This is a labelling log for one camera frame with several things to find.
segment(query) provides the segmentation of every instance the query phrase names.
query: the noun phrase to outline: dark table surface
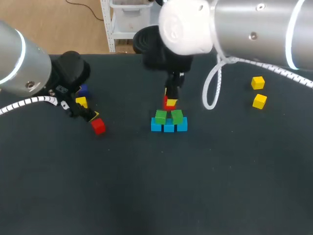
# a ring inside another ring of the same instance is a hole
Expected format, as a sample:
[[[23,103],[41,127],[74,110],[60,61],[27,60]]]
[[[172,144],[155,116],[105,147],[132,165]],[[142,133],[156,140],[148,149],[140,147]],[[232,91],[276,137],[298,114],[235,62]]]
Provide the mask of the dark table surface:
[[[311,89],[229,65],[207,111],[201,91],[215,59],[197,57],[179,101],[188,132],[151,133],[166,74],[145,70],[139,55],[84,58],[107,133],[44,103],[1,116],[1,235],[313,232]],[[258,75],[266,88],[253,91]],[[257,93],[268,96],[264,110],[251,106]],[[19,99],[0,93],[1,106]]]

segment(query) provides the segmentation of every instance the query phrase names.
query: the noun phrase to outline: silver cylinder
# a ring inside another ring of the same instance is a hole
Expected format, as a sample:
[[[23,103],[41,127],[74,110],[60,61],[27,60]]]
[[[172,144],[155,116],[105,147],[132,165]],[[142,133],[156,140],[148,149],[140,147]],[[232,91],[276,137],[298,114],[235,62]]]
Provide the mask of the silver cylinder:
[[[313,1],[219,0],[215,10],[216,34],[225,55],[291,67],[286,38],[291,38],[291,57],[297,68],[313,70]],[[295,19],[290,34],[291,18]]]
[[[50,74],[50,57],[0,21],[0,88],[18,96],[31,96],[45,86]]]

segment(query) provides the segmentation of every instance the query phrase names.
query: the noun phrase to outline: toy block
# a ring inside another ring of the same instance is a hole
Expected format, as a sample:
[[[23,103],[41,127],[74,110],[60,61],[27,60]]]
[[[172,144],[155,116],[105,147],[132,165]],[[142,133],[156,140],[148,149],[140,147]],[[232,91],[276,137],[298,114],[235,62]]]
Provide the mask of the toy block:
[[[93,120],[91,125],[97,135],[100,135],[106,131],[106,126],[101,118]]]
[[[171,118],[166,119],[166,123],[164,125],[164,132],[174,132],[175,125],[173,124],[173,120]]]
[[[177,99],[167,99],[166,106],[175,106]]]
[[[88,104],[87,104],[87,100],[86,100],[86,97],[79,97],[79,98],[76,98],[76,103],[84,106],[86,109],[88,108]]]
[[[183,118],[183,121],[181,124],[177,125],[177,131],[187,131],[188,130],[188,121],[187,121],[187,117]]]
[[[151,131],[154,132],[161,132],[162,131],[162,125],[156,123],[156,118],[151,118]]]
[[[166,122],[166,111],[157,110],[156,111],[156,124],[164,125]]]
[[[89,93],[89,90],[88,90],[88,86],[86,84],[83,84],[80,86],[80,89],[79,91],[76,93],[76,95],[78,97],[90,97],[90,93]]]
[[[181,124],[184,118],[182,111],[173,110],[171,113],[172,113],[173,124],[174,125]]]
[[[266,103],[267,97],[261,94],[257,94],[254,102],[253,102],[253,107],[257,109],[263,109],[265,103]]]
[[[167,106],[167,96],[164,96],[164,99],[163,99],[163,109],[165,111],[172,111],[172,110],[176,109],[175,105],[174,106]]]
[[[261,90],[264,88],[265,81],[263,77],[253,77],[251,85],[254,90]]]

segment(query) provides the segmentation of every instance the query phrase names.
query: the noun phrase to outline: yellow cube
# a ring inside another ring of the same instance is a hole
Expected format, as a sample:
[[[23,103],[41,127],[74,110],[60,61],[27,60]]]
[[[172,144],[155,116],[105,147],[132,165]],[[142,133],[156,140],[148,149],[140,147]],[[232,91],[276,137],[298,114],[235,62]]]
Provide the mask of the yellow cube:
[[[265,81],[263,77],[253,77],[251,85],[254,90],[261,90],[264,88]]]
[[[265,95],[257,94],[252,106],[257,109],[263,109],[266,99],[267,97]]]
[[[177,99],[168,99],[166,105],[173,107],[176,105]]]
[[[82,106],[85,107],[86,109],[88,108],[88,104],[87,104],[86,97],[79,97],[79,98],[76,98],[76,103],[79,103],[80,105],[82,105]]]

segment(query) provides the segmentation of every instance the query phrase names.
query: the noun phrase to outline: blue block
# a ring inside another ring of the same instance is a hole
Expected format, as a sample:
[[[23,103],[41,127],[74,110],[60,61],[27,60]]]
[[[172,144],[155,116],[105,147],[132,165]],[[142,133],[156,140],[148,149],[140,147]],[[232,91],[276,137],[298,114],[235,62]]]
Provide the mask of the blue block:
[[[90,97],[88,86],[86,84],[81,85],[81,89],[77,92],[78,97]]]
[[[166,123],[164,125],[164,132],[174,132],[174,131],[175,131],[175,128],[174,128],[173,120],[171,118],[167,118]]]
[[[187,131],[187,130],[188,130],[187,117],[184,117],[182,120],[182,124],[177,125],[177,131]]]
[[[151,131],[157,131],[157,132],[162,131],[162,125],[156,123],[155,117],[151,118]]]

